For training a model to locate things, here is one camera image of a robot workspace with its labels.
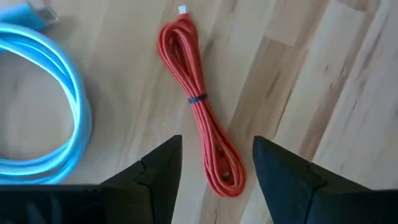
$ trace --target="blue cable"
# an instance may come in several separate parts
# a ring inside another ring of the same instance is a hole
[[[49,15],[40,10],[24,3],[0,12],[0,51],[24,57],[57,79],[72,110],[73,133],[62,146],[42,157],[0,159],[0,184],[59,183],[76,167],[90,141],[91,110],[81,76],[62,50],[37,32],[47,25]]]

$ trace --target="wooden floor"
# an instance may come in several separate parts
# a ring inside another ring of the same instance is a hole
[[[11,5],[18,0],[2,2]],[[254,135],[372,189],[398,187],[398,2],[394,0],[51,0],[47,34],[76,62],[93,136],[65,183],[100,183],[174,134],[183,171],[173,223],[272,223],[254,175]],[[155,51],[186,4],[211,104],[248,170],[239,198],[207,186],[197,127]],[[44,71],[0,53],[0,155],[51,151],[72,129]]]

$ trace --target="cable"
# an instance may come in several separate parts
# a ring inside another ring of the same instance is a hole
[[[17,18],[20,12],[30,17]],[[16,25],[18,21],[44,25],[36,12],[32,12],[32,6],[25,3],[0,15],[0,21],[8,21],[0,22],[0,50],[30,60],[57,79],[68,98],[74,128],[69,140],[47,155],[26,161],[0,159],[0,184],[56,184],[62,181],[78,164],[91,136],[91,110],[75,66],[46,36]]]
[[[157,39],[157,50],[166,67],[189,98],[199,127],[203,166],[210,187],[219,196],[237,197],[244,189],[246,171],[239,152],[217,120],[205,90],[198,34],[185,6]]]

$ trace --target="coiled red cable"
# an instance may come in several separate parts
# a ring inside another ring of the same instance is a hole
[[[206,99],[198,46],[198,33],[188,14],[166,24],[157,39],[157,50],[191,103],[202,145],[203,166],[210,187],[223,197],[237,197],[244,189],[246,171]]]

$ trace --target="white cable tip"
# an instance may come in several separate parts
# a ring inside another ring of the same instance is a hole
[[[186,14],[187,13],[187,6],[186,5],[182,5],[178,7],[178,13],[181,14]]]

